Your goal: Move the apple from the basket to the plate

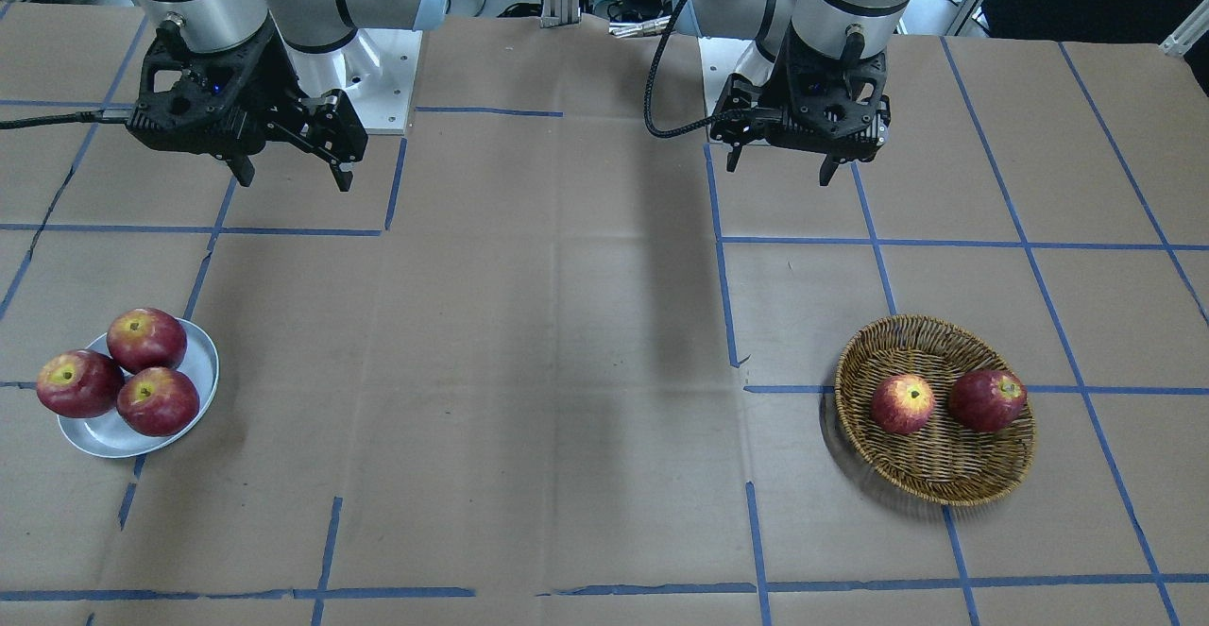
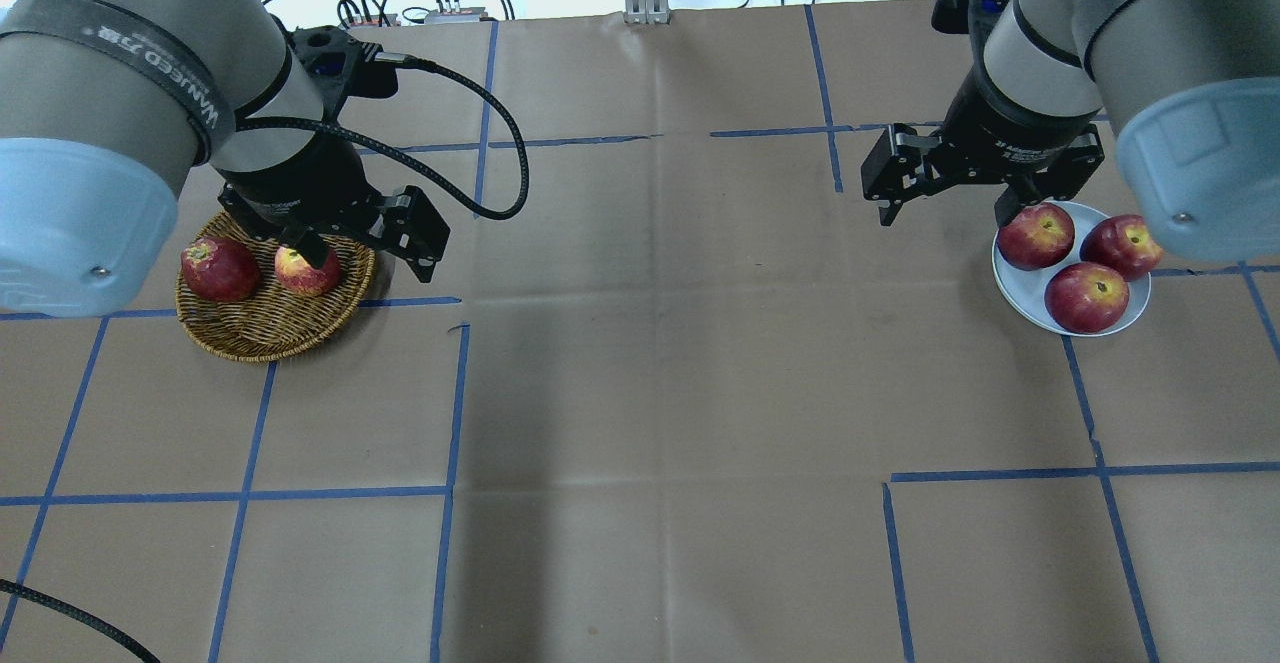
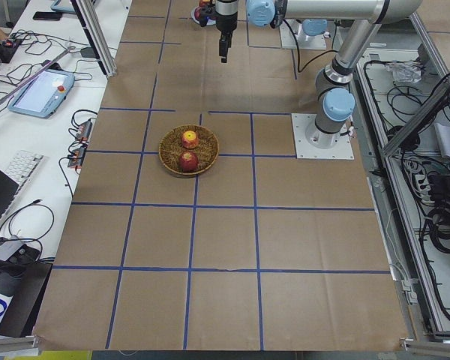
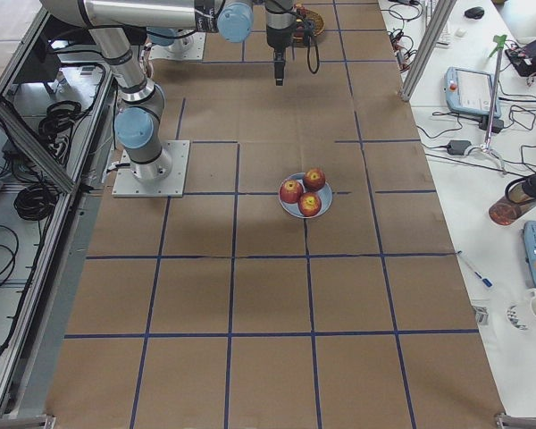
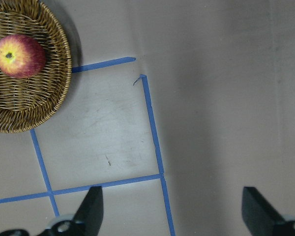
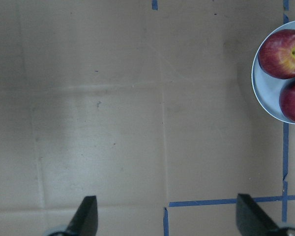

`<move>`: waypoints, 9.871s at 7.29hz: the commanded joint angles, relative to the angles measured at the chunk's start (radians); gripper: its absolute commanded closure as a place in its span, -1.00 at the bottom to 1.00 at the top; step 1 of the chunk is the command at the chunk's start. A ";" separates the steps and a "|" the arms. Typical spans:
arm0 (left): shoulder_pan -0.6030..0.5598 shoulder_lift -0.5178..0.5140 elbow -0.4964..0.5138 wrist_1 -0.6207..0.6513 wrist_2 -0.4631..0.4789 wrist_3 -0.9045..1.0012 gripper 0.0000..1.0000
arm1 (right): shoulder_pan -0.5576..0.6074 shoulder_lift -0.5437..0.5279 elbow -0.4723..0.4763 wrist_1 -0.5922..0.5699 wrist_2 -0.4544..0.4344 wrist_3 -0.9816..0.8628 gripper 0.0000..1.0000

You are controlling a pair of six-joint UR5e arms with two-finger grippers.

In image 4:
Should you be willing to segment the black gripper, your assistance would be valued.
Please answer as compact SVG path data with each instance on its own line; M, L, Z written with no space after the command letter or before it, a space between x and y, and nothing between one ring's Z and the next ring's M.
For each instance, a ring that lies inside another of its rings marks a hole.
M282 86L285 79L285 49L291 45L295 16L290 0L265 1L266 38L273 51L274 81Z

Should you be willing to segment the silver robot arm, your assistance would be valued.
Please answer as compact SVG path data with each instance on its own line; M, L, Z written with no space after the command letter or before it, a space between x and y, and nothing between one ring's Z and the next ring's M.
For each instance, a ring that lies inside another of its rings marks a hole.
M55 18L86 29L117 79L125 110L114 132L139 181L156 181L172 169L158 137L164 94L132 53L126 27L196 30L220 33L237 43L247 38L254 22L251 1L43 1Z
M296 31L295 6L292 1L263 1L265 34L273 50L272 63L275 84L281 86L285 78L286 50L292 44ZM151 42L172 46L177 40L196 32L218 33L231 43L240 43L250 34L254 24L254 1L196 1L195 27L149 27Z

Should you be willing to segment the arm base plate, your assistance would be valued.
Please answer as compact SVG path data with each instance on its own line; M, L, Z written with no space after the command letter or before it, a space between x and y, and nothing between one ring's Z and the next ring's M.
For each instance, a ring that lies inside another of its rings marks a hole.
M170 61L200 61L203 59L205 33L189 35L187 31L179 34L150 36L152 47L149 59L164 59Z
M117 198L181 198L188 169L190 142L164 140L161 153L151 163L137 163L138 154L125 148L112 194Z

